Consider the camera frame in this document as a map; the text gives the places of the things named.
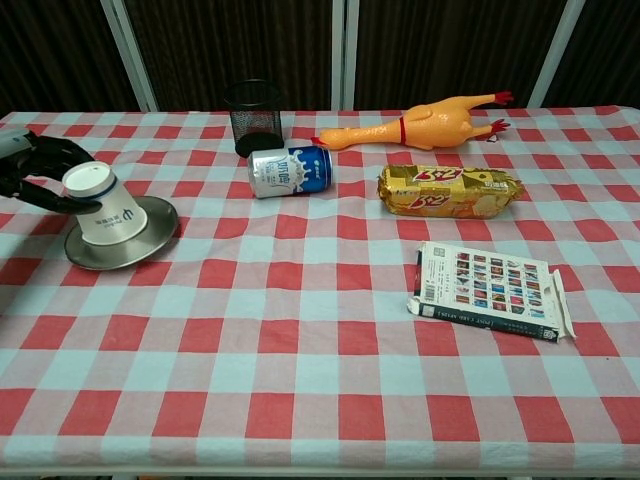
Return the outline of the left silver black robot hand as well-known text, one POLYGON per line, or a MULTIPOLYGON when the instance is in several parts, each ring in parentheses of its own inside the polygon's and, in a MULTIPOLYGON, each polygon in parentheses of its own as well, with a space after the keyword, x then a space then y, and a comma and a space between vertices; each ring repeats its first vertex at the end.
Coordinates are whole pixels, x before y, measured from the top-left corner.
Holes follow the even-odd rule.
POLYGON ((59 214, 96 213, 102 208, 98 201, 59 196, 27 180, 36 176, 61 182, 72 167, 92 160, 71 140, 37 135, 26 128, 2 129, 1 195, 59 214))

